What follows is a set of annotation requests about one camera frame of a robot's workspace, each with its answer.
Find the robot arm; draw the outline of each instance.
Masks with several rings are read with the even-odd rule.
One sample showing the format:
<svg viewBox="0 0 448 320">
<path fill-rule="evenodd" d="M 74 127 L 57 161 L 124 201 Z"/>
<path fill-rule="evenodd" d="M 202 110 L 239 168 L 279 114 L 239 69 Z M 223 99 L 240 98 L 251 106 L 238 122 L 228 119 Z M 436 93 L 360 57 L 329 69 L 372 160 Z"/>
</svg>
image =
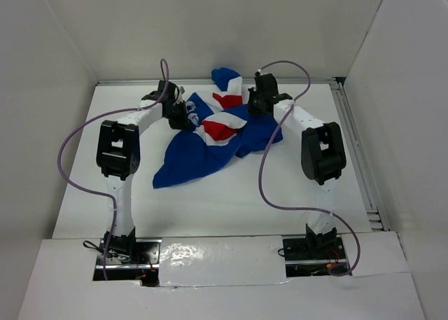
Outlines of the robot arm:
<svg viewBox="0 0 448 320">
<path fill-rule="evenodd" d="M 316 206 L 333 210 L 336 180 L 347 164 L 341 129 L 337 123 L 324 123 L 294 104 L 288 94 L 279 94 L 272 74 L 255 75 L 255 88 L 249 89 L 248 111 L 253 115 L 269 114 L 279 122 L 293 106 L 283 123 L 301 134 L 301 164 L 306 177 L 313 180 Z M 316 239 L 336 237 L 335 220 L 330 214 L 310 214 L 307 234 Z"/>
<path fill-rule="evenodd" d="M 165 86 L 160 81 L 156 92 L 143 97 L 139 108 L 118 119 L 105 120 L 99 131 L 97 165 L 106 177 L 107 193 L 114 196 L 117 203 L 117 217 L 109 246 L 110 251 L 131 256 L 135 243 L 135 226 L 131 211 L 131 188 L 134 173 L 140 165 L 140 135 L 161 118 L 168 118 L 171 128 L 181 129 L 189 126 L 183 88 L 169 82 L 167 96 L 148 109 L 161 95 Z M 108 202 L 107 239 L 113 219 L 113 203 Z"/>
</svg>

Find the red white and blue fabric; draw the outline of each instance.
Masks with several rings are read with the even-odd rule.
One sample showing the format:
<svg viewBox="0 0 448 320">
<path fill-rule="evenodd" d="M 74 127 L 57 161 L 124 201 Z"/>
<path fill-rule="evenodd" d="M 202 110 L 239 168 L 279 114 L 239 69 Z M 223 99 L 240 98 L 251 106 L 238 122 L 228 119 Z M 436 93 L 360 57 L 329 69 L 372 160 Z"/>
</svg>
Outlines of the red white and blue fabric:
<svg viewBox="0 0 448 320">
<path fill-rule="evenodd" d="M 212 78 L 226 91 L 194 92 L 185 103 L 194 130 L 181 130 L 165 152 L 164 164 L 155 174 L 154 188 L 179 185 L 222 169 L 236 155 L 263 151 L 277 122 L 271 116 L 250 116 L 242 97 L 242 77 L 230 69 L 215 69 Z M 281 141 L 281 130 L 274 142 Z"/>
</svg>

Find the white wall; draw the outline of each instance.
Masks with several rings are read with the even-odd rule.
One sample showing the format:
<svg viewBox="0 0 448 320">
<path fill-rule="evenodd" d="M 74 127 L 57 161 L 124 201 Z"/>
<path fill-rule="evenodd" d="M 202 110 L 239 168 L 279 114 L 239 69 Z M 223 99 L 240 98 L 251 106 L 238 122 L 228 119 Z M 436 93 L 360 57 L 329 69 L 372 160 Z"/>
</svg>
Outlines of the white wall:
<svg viewBox="0 0 448 320">
<path fill-rule="evenodd" d="M 0 30 L 0 319 L 10 320 L 64 193 L 57 149 L 93 84 L 43 0 L 0 0 Z"/>
<path fill-rule="evenodd" d="M 221 65 L 252 76 L 279 59 L 346 76 L 380 1 L 49 0 L 100 80 L 159 78 L 162 56 L 178 78 Z"/>
<path fill-rule="evenodd" d="M 346 93 L 428 319 L 447 318 L 448 4 L 384 0 Z"/>
</svg>

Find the red wire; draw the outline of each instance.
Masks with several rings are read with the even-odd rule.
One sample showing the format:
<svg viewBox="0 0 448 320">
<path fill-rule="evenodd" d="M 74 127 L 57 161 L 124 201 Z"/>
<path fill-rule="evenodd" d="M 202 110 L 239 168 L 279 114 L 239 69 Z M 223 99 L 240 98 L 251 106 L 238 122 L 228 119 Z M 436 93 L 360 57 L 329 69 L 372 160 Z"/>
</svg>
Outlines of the red wire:
<svg viewBox="0 0 448 320">
<path fill-rule="evenodd" d="M 146 256 L 146 253 L 144 253 L 143 251 L 140 251 L 140 252 L 138 252 L 138 254 L 137 254 L 137 264 L 136 264 L 136 270 L 137 270 L 137 271 L 136 271 L 136 276 L 137 276 L 137 277 L 139 276 L 140 254 L 141 254 L 143 257 L 146 257 L 146 259 L 148 259 L 148 263 L 149 263 L 149 266 L 150 266 L 150 268 L 151 268 L 151 271 L 154 270 L 154 268 L 153 268 L 153 264 L 151 263 L 151 260 L 149 259 L 149 257 Z"/>
<path fill-rule="evenodd" d="M 330 250 L 333 251 L 334 253 L 336 253 L 336 257 L 337 257 L 336 263 L 338 263 L 339 259 L 340 259 L 340 256 L 339 256 L 338 252 L 336 250 L 334 250 L 333 248 L 331 248 Z"/>
</svg>

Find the red stripe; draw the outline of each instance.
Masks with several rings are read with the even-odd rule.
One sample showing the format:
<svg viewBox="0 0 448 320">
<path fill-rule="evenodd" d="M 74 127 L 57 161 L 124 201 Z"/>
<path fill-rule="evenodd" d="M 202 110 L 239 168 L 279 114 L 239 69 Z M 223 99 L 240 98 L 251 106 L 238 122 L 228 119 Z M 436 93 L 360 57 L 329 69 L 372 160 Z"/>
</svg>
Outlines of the red stripe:
<svg viewBox="0 0 448 320">
<path fill-rule="evenodd" d="M 238 132 L 238 129 L 231 129 L 225 124 L 208 120 L 203 120 L 202 125 L 204 126 L 204 131 L 210 134 L 214 141 L 226 140 Z"/>
<path fill-rule="evenodd" d="M 219 104 L 221 104 L 224 110 L 243 104 L 243 97 L 241 95 L 220 96 L 216 93 L 213 93 L 213 98 L 216 99 Z"/>
</svg>

